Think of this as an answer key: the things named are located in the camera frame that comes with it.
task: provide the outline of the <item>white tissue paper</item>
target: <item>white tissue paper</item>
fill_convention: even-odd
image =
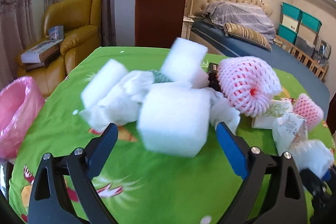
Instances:
[[[207,140],[210,93],[185,83],[153,84],[137,122],[147,150],[194,157]]]
[[[283,117],[285,112],[292,111],[293,106],[290,99],[283,101],[271,100],[266,112],[252,119],[252,128],[272,129],[273,122],[276,118]]]
[[[207,47],[179,37],[172,45],[161,72],[172,81],[186,81],[195,88],[205,88],[209,80],[201,69],[201,63],[207,51]]]
[[[131,71],[96,105],[79,112],[96,131],[103,131],[110,123],[123,126],[138,118],[140,103],[154,83],[150,71]]]
[[[290,147],[288,151],[292,154],[299,172],[310,169],[320,179],[334,163],[329,149],[320,140],[300,142]]]
[[[206,88],[210,92],[210,124],[217,128],[220,122],[224,122],[231,132],[236,135],[236,129],[240,122],[240,112],[231,107],[228,98],[223,93],[212,88]]]
[[[274,120],[272,135],[280,156],[288,151],[291,145],[307,140],[305,119],[296,113],[285,112],[283,117]]]
[[[82,91],[81,99],[84,108],[88,109],[96,105],[127,73],[128,70],[123,64],[110,59]]]

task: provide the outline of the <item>air conditioning vent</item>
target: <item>air conditioning vent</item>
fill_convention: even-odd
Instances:
[[[336,10],[336,4],[335,3],[332,3],[329,0],[322,0],[322,1]]]

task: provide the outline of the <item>blue bed sheet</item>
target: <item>blue bed sheet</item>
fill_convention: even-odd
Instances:
[[[196,21],[192,31],[230,57],[256,56],[265,60],[271,67],[292,74],[308,92],[312,100],[319,105],[325,119],[329,109],[330,93],[325,84],[305,65],[291,54],[272,44],[272,52],[233,37],[226,37],[223,30],[214,28],[203,21]]]

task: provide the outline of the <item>teal storage bin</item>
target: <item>teal storage bin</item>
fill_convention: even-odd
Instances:
[[[297,34],[286,26],[280,24],[279,36],[286,39],[288,42],[295,44]]]
[[[301,21],[302,19],[302,11],[298,7],[290,5],[286,2],[282,2],[282,13],[297,21]]]
[[[305,12],[302,12],[301,22],[303,25],[306,25],[308,28],[312,29],[317,33],[320,31],[320,28],[322,26],[322,22],[319,19]]]

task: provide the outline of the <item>wooden bed rail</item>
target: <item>wooden bed rail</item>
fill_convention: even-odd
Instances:
[[[313,74],[317,76],[317,78],[324,82],[324,77],[328,71],[329,65],[326,65],[325,68],[322,68],[316,60],[312,59],[298,47],[295,47],[295,45],[278,35],[276,35],[274,42],[278,46],[282,47],[286,52],[289,52],[305,66],[307,66],[309,70],[311,70]]]

